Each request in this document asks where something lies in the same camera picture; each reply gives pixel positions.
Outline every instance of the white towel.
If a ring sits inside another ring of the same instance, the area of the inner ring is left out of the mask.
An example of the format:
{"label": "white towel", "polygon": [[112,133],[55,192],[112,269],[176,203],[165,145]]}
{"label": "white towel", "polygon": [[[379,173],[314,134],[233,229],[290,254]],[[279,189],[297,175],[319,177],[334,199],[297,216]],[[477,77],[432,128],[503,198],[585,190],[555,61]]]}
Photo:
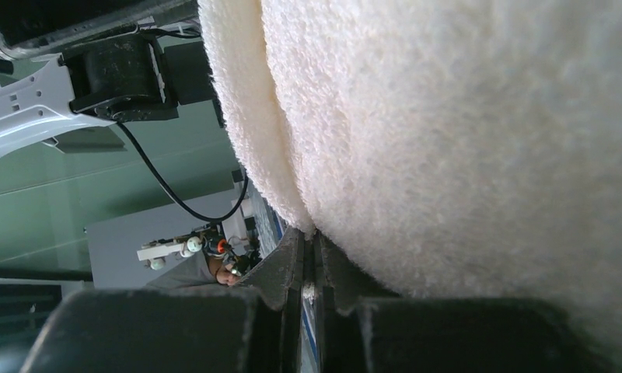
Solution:
{"label": "white towel", "polygon": [[622,367],[622,0],[199,0],[236,154],[415,297],[524,296]]}

